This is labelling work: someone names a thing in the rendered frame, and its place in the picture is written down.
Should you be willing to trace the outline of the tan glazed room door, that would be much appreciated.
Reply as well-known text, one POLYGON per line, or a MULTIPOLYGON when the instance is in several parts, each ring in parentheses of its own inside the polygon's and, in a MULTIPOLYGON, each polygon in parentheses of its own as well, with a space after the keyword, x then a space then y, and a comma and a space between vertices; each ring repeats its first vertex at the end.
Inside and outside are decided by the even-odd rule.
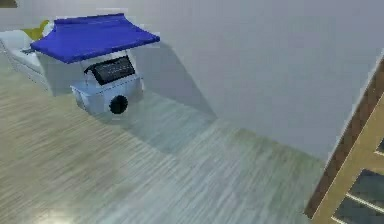
POLYGON ((384 224, 384 51, 304 214, 310 224, 384 224))

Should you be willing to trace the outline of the white cart with blue canopy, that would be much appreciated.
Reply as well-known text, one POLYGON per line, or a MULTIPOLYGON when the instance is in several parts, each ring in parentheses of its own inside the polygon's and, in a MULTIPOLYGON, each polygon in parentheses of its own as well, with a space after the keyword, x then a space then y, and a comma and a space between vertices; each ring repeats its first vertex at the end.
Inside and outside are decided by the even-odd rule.
POLYGON ((122 114, 144 91, 131 50, 159 41, 117 13, 56 19, 31 48, 53 95, 71 93, 90 114, 122 114))

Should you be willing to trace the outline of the yellow cushion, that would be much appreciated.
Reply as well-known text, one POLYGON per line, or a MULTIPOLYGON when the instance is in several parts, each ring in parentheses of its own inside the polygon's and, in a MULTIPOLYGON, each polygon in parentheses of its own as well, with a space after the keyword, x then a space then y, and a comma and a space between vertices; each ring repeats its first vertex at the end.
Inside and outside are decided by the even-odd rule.
POLYGON ((39 40, 43 37, 43 30, 48 23, 48 20, 43 20, 38 27, 25 28, 23 29, 23 32, 25 32, 32 40, 39 40))

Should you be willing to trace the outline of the white sofa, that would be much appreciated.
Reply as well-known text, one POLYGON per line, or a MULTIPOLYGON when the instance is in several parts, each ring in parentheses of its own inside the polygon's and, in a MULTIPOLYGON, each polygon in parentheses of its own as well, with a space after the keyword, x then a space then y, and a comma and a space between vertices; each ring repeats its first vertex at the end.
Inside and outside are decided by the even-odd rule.
POLYGON ((35 41, 23 32, 23 29, 0 32, 0 49, 4 51, 13 69, 53 95, 54 92, 46 79, 39 54, 30 46, 33 42, 35 41))

